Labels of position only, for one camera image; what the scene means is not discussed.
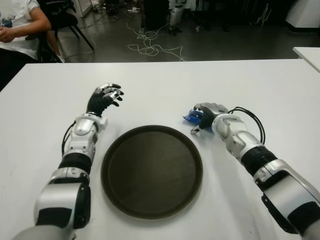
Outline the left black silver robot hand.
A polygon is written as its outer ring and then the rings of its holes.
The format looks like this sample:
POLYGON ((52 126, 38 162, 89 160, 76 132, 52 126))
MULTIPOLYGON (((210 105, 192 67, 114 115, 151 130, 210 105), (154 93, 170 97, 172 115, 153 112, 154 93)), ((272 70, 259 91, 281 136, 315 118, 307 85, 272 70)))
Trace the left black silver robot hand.
POLYGON ((86 108, 87 113, 92 113, 98 117, 102 116, 104 110, 113 105, 119 107, 124 93, 121 86, 115 83, 106 83, 97 87, 92 93, 86 108))

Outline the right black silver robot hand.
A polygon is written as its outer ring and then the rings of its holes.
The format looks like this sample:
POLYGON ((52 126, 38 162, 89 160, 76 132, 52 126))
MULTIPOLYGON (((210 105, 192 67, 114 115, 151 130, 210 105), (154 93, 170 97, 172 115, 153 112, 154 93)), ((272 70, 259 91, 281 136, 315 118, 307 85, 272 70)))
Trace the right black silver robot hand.
POLYGON ((190 133, 195 135, 200 130, 210 128, 212 126, 212 123, 214 119, 220 115, 220 114, 226 114, 229 110, 224 107, 221 104, 217 103, 209 103, 209 102, 203 102, 203 103, 197 103, 193 110, 199 110, 203 112, 203 116, 199 122, 199 124, 192 128, 190 133))

